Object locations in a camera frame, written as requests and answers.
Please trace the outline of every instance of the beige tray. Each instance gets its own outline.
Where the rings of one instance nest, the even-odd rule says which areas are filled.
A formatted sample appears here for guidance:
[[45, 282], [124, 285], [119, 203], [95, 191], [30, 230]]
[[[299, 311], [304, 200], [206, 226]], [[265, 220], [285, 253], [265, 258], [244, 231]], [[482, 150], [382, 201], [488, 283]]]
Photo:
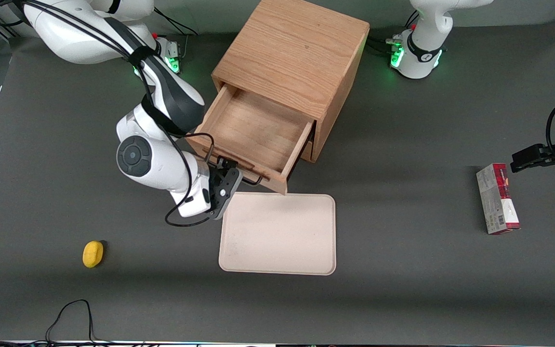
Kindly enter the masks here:
[[335, 201], [329, 195], [243, 193], [224, 214], [225, 271], [330, 275], [335, 270]]

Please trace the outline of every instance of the drawer handle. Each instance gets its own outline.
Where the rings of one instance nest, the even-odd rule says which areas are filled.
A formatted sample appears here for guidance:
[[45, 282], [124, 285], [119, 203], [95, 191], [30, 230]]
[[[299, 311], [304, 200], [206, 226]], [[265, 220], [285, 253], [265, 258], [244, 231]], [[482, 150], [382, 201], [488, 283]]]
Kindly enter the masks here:
[[[208, 152], [209, 152], [209, 148], [203, 147], [203, 148], [202, 148], [202, 151], [205, 152], [205, 153], [208, 153]], [[252, 174], [252, 175], [257, 175], [257, 176], [258, 176], [258, 179], [256, 180], [256, 182], [254, 182], [254, 181], [252, 181], [252, 180], [250, 180], [250, 179], [244, 177], [244, 178], [242, 179], [242, 182], [244, 182], [244, 183], [247, 184], [247, 185], [250, 185], [250, 186], [252, 186], [252, 187], [255, 187], [255, 186], [259, 185], [260, 182], [262, 182], [262, 180], [263, 180], [263, 177], [262, 177], [261, 175], [259, 175], [259, 174], [257, 174], [256, 172], [253, 171], [254, 165], [253, 165], [252, 163], [247, 162], [247, 161], [245, 161], [245, 160], [242, 160], [240, 157], [235, 156], [234, 154], [230, 154], [230, 153], [224, 152], [224, 151], [219, 150], [219, 149], [217, 149], [217, 148], [214, 147], [211, 156], [215, 156], [216, 158], [218, 158], [219, 156], [223, 156], [223, 157], [225, 157], [225, 158], [232, 158], [233, 160], [237, 160], [237, 162], [238, 162], [238, 164], [239, 164], [239, 166], [240, 166], [240, 169], [242, 169], [242, 170], [244, 170], [244, 171], [247, 171], [247, 172], [249, 172], [249, 173]]]

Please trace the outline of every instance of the green led light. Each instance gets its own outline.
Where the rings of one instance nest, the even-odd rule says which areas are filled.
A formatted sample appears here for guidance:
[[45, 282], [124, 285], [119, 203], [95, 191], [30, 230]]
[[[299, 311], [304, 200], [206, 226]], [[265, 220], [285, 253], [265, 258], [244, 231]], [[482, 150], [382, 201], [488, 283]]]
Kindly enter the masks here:
[[434, 67], [438, 66], [438, 61], [440, 61], [440, 56], [442, 55], [442, 49], [438, 52], [438, 58], [436, 58], [436, 62], [434, 63]]
[[164, 57], [164, 62], [170, 66], [172, 72], [179, 73], [179, 59]]
[[399, 63], [401, 62], [401, 58], [404, 56], [404, 49], [400, 47], [397, 51], [393, 53], [391, 57], [391, 65], [393, 67], [398, 67]]

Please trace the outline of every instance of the wooden cabinet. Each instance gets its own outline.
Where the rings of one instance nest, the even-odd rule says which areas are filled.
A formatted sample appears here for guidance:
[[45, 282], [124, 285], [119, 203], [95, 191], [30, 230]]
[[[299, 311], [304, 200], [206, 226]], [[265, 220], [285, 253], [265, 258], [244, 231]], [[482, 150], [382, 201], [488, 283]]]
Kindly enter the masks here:
[[[316, 162], [353, 85], [370, 25], [302, 0], [262, 0], [214, 69], [218, 96], [196, 132], [278, 193]], [[209, 141], [188, 141], [204, 156]]]

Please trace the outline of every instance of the gray wall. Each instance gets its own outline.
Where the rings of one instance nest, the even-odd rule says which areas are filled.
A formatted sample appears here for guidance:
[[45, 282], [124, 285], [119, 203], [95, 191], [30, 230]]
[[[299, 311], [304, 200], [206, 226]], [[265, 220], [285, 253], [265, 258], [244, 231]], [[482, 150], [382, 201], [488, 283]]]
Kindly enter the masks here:
[[[412, 7], [408, 0], [309, 0], [315, 4], [370, 22], [372, 28], [398, 26], [406, 22]], [[156, 0], [156, 6], [175, 20], [200, 32], [239, 31], [259, 0]], [[13, 20], [11, 13], [1, 13]], [[479, 9], [454, 11], [456, 26], [516, 26], [542, 24], [555, 20], [555, 0], [495, 0]], [[157, 33], [174, 33], [161, 17], [145, 20]], [[17, 28], [21, 35], [32, 35], [30, 28]]]

